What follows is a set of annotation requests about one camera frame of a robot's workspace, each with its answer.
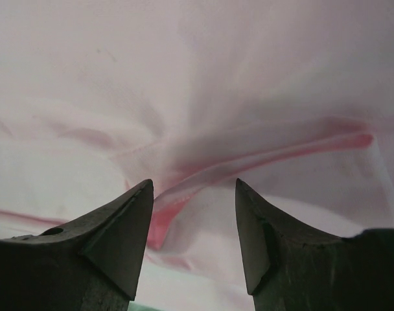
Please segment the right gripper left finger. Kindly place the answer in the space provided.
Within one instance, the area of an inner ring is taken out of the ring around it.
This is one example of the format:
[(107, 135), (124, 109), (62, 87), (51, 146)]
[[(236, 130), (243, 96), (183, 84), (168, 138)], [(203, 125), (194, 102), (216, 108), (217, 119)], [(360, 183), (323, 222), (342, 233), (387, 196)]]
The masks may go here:
[(135, 299), (151, 180), (40, 235), (0, 240), (0, 310), (126, 310)]

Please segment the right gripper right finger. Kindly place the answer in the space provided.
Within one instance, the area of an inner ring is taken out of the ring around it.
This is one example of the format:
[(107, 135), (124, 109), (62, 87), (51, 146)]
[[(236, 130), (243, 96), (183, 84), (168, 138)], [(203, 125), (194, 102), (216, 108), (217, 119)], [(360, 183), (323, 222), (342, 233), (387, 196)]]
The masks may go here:
[(394, 310), (394, 229), (344, 238), (235, 184), (247, 292), (256, 310)]

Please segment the pink t shirt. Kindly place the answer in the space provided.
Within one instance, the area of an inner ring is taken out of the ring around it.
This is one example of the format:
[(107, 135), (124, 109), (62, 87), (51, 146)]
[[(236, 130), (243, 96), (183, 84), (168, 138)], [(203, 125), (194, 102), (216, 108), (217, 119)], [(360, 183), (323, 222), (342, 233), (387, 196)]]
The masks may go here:
[(394, 227), (394, 1), (0, 1), (0, 238), (154, 182), (136, 301), (251, 310), (242, 179)]

